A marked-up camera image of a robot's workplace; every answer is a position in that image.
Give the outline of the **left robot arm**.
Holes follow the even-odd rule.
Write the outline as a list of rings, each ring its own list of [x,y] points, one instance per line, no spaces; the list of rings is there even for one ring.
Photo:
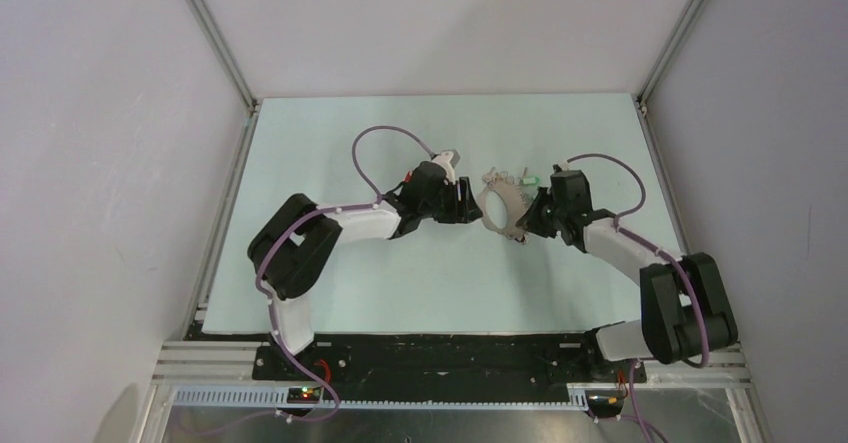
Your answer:
[[[436,153],[399,185],[365,204],[321,206],[302,193],[289,197],[248,246],[256,288],[265,296],[278,367],[304,379],[316,366],[308,293],[334,249],[364,240],[391,240],[421,222],[469,224],[483,216],[453,151]]]

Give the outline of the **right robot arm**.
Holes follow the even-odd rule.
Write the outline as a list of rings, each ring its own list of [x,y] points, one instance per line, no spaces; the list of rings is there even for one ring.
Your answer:
[[[625,227],[618,215],[596,209],[579,170],[555,166],[518,225],[609,264],[639,289],[640,317],[591,331],[595,344],[580,357],[583,372],[604,381],[622,360],[649,359],[704,367],[712,351],[737,343],[738,327],[716,260],[678,254]]]

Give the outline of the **large metal keyring plate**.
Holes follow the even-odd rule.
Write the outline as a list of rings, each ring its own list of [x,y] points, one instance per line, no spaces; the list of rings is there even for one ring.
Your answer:
[[[521,245],[527,243],[528,236],[516,226],[516,222],[531,204],[529,189],[536,186],[523,186],[521,179],[526,176],[533,176],[527,168],[513,175],[491,167],[481,177],[483,188],[477,196],[477,203],[483,211],[481,222],[484,228]]]

